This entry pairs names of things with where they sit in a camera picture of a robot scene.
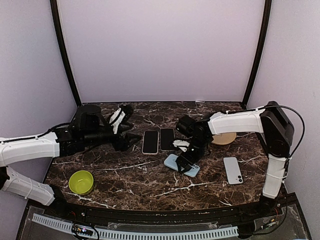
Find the yellow plate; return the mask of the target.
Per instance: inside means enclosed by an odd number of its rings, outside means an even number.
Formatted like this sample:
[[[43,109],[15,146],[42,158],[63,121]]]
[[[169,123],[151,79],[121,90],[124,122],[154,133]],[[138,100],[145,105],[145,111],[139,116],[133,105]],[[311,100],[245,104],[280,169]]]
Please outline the yellow plate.
[[[222,133],[212,136],[212,144],[224,146],[231,144],[237,137],[236,132]]]

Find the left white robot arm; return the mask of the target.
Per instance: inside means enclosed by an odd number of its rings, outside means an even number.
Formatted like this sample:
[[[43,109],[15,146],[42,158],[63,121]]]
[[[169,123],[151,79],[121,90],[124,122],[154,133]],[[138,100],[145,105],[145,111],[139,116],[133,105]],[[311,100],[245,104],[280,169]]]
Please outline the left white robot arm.
[[[73,119],[60,123],[44,133],[0,140],[0,189],[31,199],[51,210],[60,218],[67,218],[70,206],[58,186],[48,185],[24,176],[10,165],[41,158],[67,157],[83,152],[87,147],[111,144],[117,152],[127,151],[141,140],[129,133],[133,124],[129,119],[134,113],[130,105],[120,105],[108,117],[94,104],[77,108]]]

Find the black frame post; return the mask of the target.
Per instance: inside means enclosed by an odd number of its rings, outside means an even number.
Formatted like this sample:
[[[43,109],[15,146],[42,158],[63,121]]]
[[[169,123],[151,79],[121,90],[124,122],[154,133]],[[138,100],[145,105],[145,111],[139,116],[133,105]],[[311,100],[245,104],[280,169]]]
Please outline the black frame post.
[[[256,81],[256,77],[258,74],[264,46],[265,46],[265,41],[267,37],[267,32],[268,32],[268,26],[269,26],[269,21],[270,21],[270,15],[271,15],[271,10],[272,10],[272,0],[265,0],[264,1],[264,8],[263,8],[263,14],[262,14],[262,20],[261,20],[261,26],[260,26],[260,31],[259,31],[259,37],[258,37],[258,42],[256,46],[256,51],[252,63],[252,68],[250,71],[250,75],[248,78],[248,82],[246,85],[246,89],[244,92],[244,96],[241,101],[241,106],[246,109],[254,88],[254,84]]]
[[[60,14],[59,14],[59,9],[58,9],[58,1],[57,0],[50,0],[50,9],[51,9],[51,15],[52,15],[52,20],[53,20],[53,25],[54,25],[54,30],[55,30],[55,35],[60,51],[60,56],[62,59],[63,67],[65,70],[65,74],[67,77],[67,81],[72,93],[72,97],[74,99],[74,102],[77,107],[82,105],[82,101],[76,86],[76,82],[74,79],[74,75],[72,72],[71,64],[69,61],[69,56],[67,53],[67,48],[64,40],[64,35],[63,35],[63,29],[62,29],[62,24],[61,24],[61,19],[60,19]]]

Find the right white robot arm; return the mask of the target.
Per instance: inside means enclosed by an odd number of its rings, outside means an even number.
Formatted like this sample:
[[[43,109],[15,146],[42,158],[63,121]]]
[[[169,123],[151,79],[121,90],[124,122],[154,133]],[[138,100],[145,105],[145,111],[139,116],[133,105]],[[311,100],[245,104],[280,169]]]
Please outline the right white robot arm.
[[[289,162],[297,150],[292,148],[295,128],[284,110],[297,111],[291,107],[270,101],[267,105],[239,111],[217,111],[194,119],[182,116],[176,130],[190,142],[186,151],[176,159],[179,173],[187,173],[204,155],[205,148],[214,136],[228,133],[258,133],[264,136],[268,166],[262,195],[255,205],[255,213],[266,217],[275,208],[275,199],[280,191]]]

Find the left black frame post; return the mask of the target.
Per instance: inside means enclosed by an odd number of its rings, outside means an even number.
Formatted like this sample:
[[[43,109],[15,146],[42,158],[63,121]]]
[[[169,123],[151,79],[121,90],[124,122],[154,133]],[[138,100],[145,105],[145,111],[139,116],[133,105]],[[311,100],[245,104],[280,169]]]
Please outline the left black frame post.
[[[64,40],[64,35],[63,35],[63,29],[62,29],[62,24],[61,24],[61,19],[60,19],[60,14],[59,14],[59,9],[58,9],[58,1],[57,0],[50,0],[50,9],[51,9],[51,15],[52,15],[52,20],[53,20],[53,25],[54,25],[54,30],[55,30],[55,35],[60,51],[60,56],[62,59],[63,67],[65,70],[65,74],[67,77],[67,81],[72,93],[72,97],[74,99],[74,102],[77,107],[82,105],[82,101],[76,86],[76,82],[74,79],[74,75],[72,72],[71,64],[69,61],[69,56],[67,53],[67,48]]]

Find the black front rail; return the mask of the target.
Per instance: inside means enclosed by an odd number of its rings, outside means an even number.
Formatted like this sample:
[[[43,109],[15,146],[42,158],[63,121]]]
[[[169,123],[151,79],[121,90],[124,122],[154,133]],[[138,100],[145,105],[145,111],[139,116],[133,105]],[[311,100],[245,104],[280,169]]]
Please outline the black front rail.
[[[109,223],[142,224],[142,225],[184,225],[217,222],[219,225],[247,224],[263,215],[249,213],[257,210],[258,202],[237,206],[182,211],[138,211],[107,209],[68,203],[67,206],[75,214],[62,219],[78,223],[107,226]]]

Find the light blue phone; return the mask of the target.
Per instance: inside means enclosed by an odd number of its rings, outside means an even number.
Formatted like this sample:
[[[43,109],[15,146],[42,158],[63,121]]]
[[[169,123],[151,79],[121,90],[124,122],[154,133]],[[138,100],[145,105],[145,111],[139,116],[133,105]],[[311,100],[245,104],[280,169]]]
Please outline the light blue phone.
[[[236,157],[225,157],[223,159],[227,181],[230,185],[243,184],[244,180]]]

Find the blue phone case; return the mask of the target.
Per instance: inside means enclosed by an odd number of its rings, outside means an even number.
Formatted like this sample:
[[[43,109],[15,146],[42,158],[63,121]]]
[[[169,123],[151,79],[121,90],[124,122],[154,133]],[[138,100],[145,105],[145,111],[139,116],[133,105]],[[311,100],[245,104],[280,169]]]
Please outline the blue phone case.
[[[170,154],[165,160],[164,160],[164,165],[172,170],[178,171],[178,165],[176,163],[178,156],[175,154]],[[188,176],[188,177],[196,177],[200,170],[200,167],[196,164],[191,166],[191,169],[187,172],[184,172],[183,174]]]

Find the green bowl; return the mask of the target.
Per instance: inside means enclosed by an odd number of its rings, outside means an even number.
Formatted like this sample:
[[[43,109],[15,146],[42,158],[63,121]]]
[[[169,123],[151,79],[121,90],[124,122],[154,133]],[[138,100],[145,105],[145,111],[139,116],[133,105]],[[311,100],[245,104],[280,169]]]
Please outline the green bowl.
[[[89,171],[76,171],[69,178],[68,187],[74,194],[87,195],[94,188],[94,177]]]

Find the right black frame post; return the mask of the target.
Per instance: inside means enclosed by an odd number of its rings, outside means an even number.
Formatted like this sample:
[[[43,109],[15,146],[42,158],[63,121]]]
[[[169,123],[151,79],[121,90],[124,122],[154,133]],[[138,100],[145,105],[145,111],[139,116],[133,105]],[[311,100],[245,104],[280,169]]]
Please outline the right black frame post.
[[[256,51],[252,63],[252,68],[250,71],[250,75],[248,78],[248,82],[246,85],[246,89],[244,92],[244,96],[241,101],[241,106],[246,109],[254,88],[254,84],[256,81],[256,77],[258,74],[264,46],[265,46],[265,41],[267,37],[267,32],[268,32],[268,26],[269,26],[269,21],[270,21],[270,15],[271,15],[271,10],[272,10],[272,0],[265,0],[264,1],[264,8],[263,8],[263,14],[262,14],[262,20],[261,20],[261,26],[260,26],[260,31],[259,31],[259,37],[258,37],[258,42],[256,46]]]

